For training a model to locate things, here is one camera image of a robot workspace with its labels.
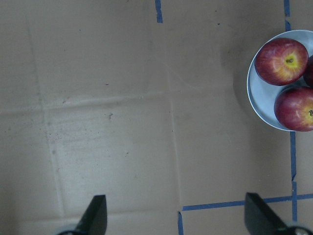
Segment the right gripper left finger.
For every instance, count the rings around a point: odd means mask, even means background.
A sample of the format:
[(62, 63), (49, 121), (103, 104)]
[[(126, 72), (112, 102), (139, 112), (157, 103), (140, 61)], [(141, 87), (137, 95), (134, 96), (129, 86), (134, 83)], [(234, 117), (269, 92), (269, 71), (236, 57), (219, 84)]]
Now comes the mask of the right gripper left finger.
[(107, 231), (108, 213), (105, 195), (96, 195), (74, 229), (58, 232), (58, 235), (104, 235)]

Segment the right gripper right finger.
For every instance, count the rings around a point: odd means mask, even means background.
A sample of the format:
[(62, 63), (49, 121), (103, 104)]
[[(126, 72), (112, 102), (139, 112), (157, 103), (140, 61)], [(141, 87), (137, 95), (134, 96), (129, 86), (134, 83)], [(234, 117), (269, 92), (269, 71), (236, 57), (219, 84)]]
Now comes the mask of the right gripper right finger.
[(246, 193), (245, 226), (251, 235), (311, 235), (312, 230), (285, 223), (257, 194)]

